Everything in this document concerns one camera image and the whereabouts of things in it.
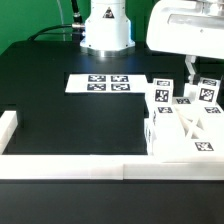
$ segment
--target marker cube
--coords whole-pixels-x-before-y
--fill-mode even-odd
[[[204,104],[215,105],[220,81],[215,79],[201,78],[198,83],[198,91],[195,101]]]
[[[155,103],[172,104],[173,80],[154,79],[153,80],[153,101]]]

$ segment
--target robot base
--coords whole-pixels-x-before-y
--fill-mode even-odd
[[[99,57],[121,57],[135,52],[135,45],[118,51],[95,50],[89,47],[80,46],[81,52]]]

